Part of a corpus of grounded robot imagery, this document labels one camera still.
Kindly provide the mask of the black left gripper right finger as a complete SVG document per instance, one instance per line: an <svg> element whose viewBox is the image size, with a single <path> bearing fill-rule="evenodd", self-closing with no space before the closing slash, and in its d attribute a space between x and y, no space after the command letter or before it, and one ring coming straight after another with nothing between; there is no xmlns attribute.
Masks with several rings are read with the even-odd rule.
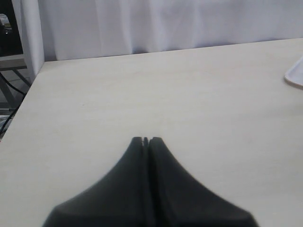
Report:
<svg viewBox="0 0 303 227"><path fill-rule="evenodd" d="M150 140L148 156L157 226L258 226L248 211L221 198L196 180L177 161L162 138Z"/></svg>

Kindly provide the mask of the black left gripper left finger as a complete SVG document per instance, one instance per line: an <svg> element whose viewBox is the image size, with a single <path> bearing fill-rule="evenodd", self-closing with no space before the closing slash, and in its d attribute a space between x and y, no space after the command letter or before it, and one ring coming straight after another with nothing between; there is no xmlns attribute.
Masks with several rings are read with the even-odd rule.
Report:
<svg viewBox="0 0 303 227"><path fill-rule="evenodd" d="M81 194L54 207L45 227L146 227L143 143L132 138L117 164Z"/></svg>

